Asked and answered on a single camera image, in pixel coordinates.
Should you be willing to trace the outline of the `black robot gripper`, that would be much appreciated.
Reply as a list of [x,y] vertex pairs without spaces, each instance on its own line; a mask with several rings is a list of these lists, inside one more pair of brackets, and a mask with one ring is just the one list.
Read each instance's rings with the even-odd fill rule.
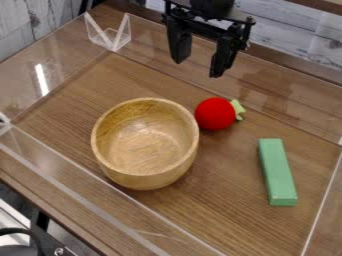
[[218,40],[211,78],[219,78],[231,68],[238,50],[247,48],[251,28],[256,24],[255,18],[238,10],[235,0],[164,0],[163,22],[176,64],[191,55],[194,34]]

